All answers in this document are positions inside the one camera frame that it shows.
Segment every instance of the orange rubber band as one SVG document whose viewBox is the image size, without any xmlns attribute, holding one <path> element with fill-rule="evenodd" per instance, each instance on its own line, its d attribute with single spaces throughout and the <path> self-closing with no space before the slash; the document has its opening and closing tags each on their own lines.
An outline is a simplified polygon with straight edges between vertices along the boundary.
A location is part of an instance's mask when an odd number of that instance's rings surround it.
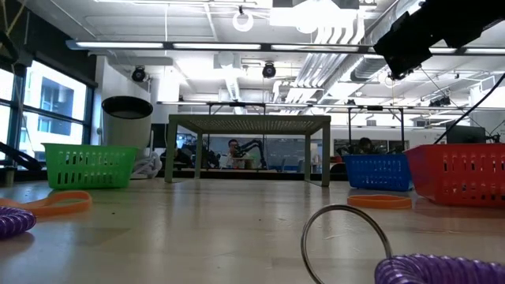
<svg viewBox="0 0 505 284">
<path fill-rule="evenodd" d="M 390 196 L 390 195 L 359 195 L 349 196 L 347 204 L 355 207 L 366 207 L 375 209 L 410 209 L 412 200 L 410 197 Z"/>
<path fill-rule="evenodd" d="M 63 200 L 82 200 L 76 203 L 62 206 L 53 206 Z M 54 215 L 64 215 L 87 211 L 92 205 L 92 197 L 85 191 L 67 191 L 58 192 L 47 198 L 28 202 L 26 204 L 18 203 L 14 200 L 0 198 L 0 206 L 21 208 L 30 211 L 37 217 L 46 217 Z"/>
</svg>

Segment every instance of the table leg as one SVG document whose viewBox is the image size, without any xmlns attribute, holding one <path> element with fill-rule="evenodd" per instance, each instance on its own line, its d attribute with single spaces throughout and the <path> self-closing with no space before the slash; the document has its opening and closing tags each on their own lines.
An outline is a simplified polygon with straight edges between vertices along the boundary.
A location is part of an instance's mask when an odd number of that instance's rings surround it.
<svg viewBox="0 0 505 284">
<path fill-rule="evenodd" d="M 323 125 L 323 170 L 321 177 L 321 186 L 330 185 L 330 143 L 331 143 L 330 123 Z"/>
<path fill-rule="evenodd" d="M 166 160 L 165 160 L 165 182 L 172 183 L 174 175 L 174 152 L 175 138 L 177 136 L 177 122 L 171 121 L 166 132 Z"/>
<path fill-rule="evenodd" d="M 196 161 L 195 161 L 195 178 L 200 178 L 200 169 L 202 167 L 202 145 L 204 144 L 204 135 L 198 133 L 196 135 Z"/>
<path fill-rule="evenodd" d="M 310 157 L 310 135 L 305 135 L 305 161 L 304 161 L 304 173 L 305 173 L 305 181 L 310 181 L 310 166 L 311 166 L 311 157 Z"/>
</svg>

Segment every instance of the desk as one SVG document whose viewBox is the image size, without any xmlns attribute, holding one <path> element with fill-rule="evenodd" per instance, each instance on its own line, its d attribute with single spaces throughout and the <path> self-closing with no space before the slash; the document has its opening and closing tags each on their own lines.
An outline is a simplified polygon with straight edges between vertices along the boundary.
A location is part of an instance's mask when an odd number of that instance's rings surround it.
<svg viewBox="0 0 505 284">
<path fill-rule="evenodd" d="M 174 145 L 177 127 L 183 126 L 197 134 L 195 178 L 200 178 L 202 141 L 204 134 L 253 134 L 253 135 L 304 135 L 305 136 L 305 180 L 310 181 L 310 138 L 323 130 L 323 173 L 321 186 L 330 184 L 330 122 L 324 115 L 211 115 L 170 114 L 166 142 Z M 166 150 L 165 181 L 172 182 L 174 170 L 174 148 Z"/>
</svg>

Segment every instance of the white cylinder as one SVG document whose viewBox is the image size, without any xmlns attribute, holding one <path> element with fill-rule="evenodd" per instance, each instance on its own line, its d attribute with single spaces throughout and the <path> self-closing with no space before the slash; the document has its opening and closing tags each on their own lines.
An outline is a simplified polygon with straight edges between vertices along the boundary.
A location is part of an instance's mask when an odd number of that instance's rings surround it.
<svg viewBox="0 0 505 284">
<path fill-rule="evenodd" d="M 132 96 L 115 96 L 102 102 L 102 110 L 104 145 L 135 147 L 141 155 L 151 135 L 152 105 Z"/>
</svg>

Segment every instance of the security camera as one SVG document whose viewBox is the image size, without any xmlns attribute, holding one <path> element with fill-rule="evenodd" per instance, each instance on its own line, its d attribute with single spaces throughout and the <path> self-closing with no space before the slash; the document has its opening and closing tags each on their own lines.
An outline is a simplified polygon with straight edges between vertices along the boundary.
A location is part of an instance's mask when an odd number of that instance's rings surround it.
<svg viewBox="0 0 505 284">
<path fill-rule="evenodd" d="M 265 63 L 265 67 L 263 68 L 263 77 L 267 79 L 275 77 L 274 63 L 272 62 Z"/>
<path fill-rule="evenodd" d="M 137 66 L 135 67 L 135 70 L 132 73 L 132 80 L 142 83 L 148 80 L 148 75 L 145 73 L 145 67 L 144 66 Z"/>
</svg>

